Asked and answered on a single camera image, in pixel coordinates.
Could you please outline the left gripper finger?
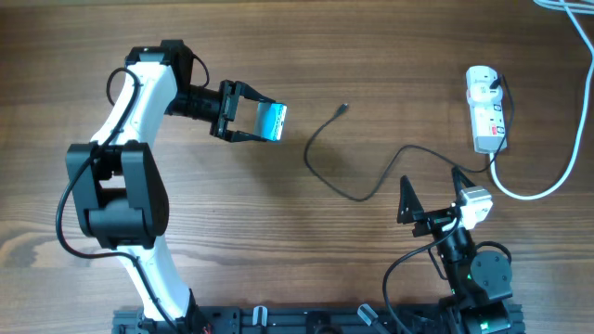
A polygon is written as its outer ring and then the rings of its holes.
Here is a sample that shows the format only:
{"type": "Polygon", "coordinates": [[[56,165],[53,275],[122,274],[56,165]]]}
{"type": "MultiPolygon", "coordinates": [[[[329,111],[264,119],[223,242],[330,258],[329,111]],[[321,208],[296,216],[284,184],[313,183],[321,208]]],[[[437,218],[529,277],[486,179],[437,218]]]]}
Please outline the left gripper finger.
{"type": "Polygon", "coordinates": [[[242,131],[230,131],[227,135],[227,141],[230,143],[238,143],[238,142],[247,142],[247,141],[255,141],[255,142],[277,142],[278,139],[276,137],[273,138],[265,138],[259,135],[254,135],[242,131]]]}
{"type": "Polygon", "coordinates": [[[263,102],[263,103],[275,103],[274,99],[262,95],[261,93],[256,91],[254,88],[249,86],[247,83],[239,83],[239,85],[240,85],[240,93],[239,94],[241,96],[243,96],[244,98],[252,100],[252,101],[263,102]]]}

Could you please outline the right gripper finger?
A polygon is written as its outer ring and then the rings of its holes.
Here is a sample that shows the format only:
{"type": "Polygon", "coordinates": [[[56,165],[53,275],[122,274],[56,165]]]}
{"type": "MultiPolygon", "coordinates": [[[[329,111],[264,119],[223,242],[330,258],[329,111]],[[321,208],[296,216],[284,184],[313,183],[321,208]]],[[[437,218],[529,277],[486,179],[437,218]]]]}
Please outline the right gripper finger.
{"type": "Polygon", "coordinates": [[[422,218],[424,209],[419,198],[410,183],[408,177],[403,175],[400,178],[400,200],[397,213],[397,223],[411,224],[422,218]]]}
{"type": "Polygon", "coordinates": [[[460,170],[459,167],[454,167],[451,170],[454,190],[457,196],[457,204],[467,204],[469,202],[469,193],[471,193],[476,185],[460,170]]]}

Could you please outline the turquoise Samsung Galaxy smartphone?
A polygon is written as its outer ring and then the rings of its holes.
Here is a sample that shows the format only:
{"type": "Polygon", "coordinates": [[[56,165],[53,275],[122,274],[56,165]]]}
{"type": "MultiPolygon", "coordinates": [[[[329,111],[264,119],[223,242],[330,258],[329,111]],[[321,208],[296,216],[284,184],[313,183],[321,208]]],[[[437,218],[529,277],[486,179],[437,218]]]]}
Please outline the turquoise Samsung Galaxy smartphone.
{"type": "Polygon", "coordinates": [[[282,103],[261,102],[256,111],[254,133],[269,141],[279,141],[287,113],[282,103]]]}

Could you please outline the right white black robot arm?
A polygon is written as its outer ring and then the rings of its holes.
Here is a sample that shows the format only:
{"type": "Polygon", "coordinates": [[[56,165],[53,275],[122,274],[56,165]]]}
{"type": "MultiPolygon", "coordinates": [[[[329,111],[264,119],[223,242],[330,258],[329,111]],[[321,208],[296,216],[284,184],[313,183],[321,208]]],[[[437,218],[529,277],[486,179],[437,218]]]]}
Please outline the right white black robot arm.
{"type": "Polygon", "coordinates": [[[400,178],[397,222],[413,224],[415,238],[431,236],[433,242],[404,255],[392,269],[426,252],[451,295],[435,304],[392,305],[387,292],[388,274],[382,281],[386,308],[400,333],[524,333],[523,309],[512,297],[512,256],[495,241],[476,243],[471,230],[493,207],[491,194],[475,185],[458,168],[452,170],[456,199],[448,207],[427,211],[407,176],[400,178]]]}

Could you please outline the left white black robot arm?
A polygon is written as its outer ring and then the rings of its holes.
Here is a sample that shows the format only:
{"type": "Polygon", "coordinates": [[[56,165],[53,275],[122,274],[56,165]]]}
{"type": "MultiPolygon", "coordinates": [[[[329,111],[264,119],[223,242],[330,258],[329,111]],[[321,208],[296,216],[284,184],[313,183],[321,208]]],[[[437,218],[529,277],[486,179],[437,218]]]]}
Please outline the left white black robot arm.
{"type": "Polygon", "coordinates": [[[209,333],[191,288],[166,243],[170,205],[152,155],[167,115],[209,123],[229,143],[277,142],[288,108],[248,84],[224,80],[217,90],[191,82],[199,57],[181,40],[136,46],[116,73],[123,90],[92,138],[66,154],[69,183],[56,213],[58,242],[88,260],[117,257],[143,306],[114,316],[119,333],[209,333]]]}

